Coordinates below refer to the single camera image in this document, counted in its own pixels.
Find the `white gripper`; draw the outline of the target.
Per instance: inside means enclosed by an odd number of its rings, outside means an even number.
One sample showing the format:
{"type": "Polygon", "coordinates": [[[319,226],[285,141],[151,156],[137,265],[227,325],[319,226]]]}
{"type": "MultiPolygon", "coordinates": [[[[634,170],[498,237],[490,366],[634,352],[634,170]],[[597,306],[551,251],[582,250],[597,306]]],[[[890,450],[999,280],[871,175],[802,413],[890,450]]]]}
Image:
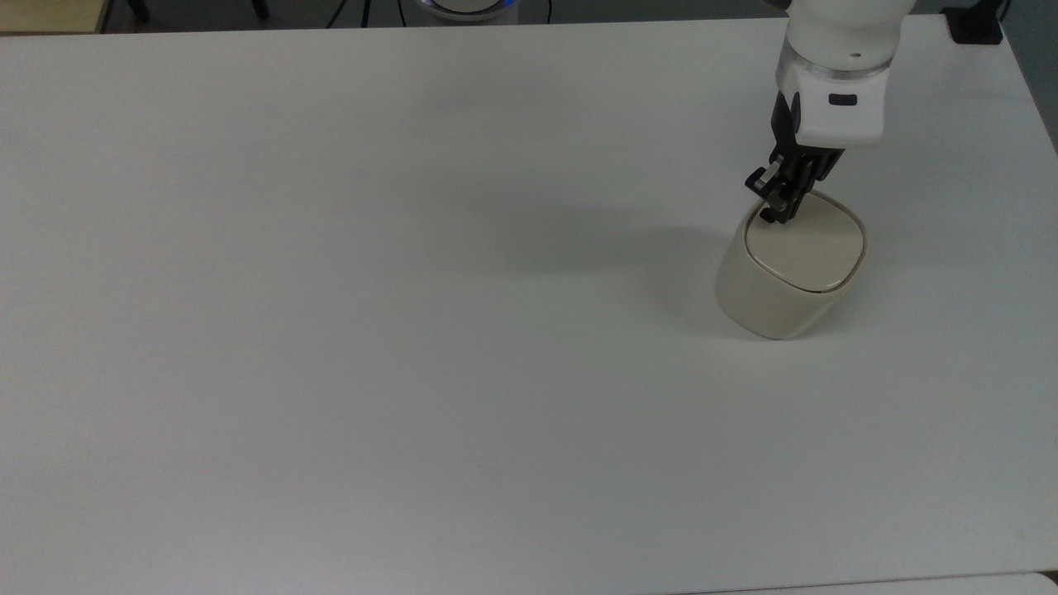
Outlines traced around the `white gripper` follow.
{"type": "Polygon", "coordinates": [[[760,201],[759,219],[786,226],[806,193],[829,175],[844,150],[873,145],[883,136],[888,78],[887,64],[865,71],[779,65],[771,121],[777,148],[770,162],[745,180],[745,188],[760,201]],[[782,152],[787,152],[786,198],[782,152]]]}

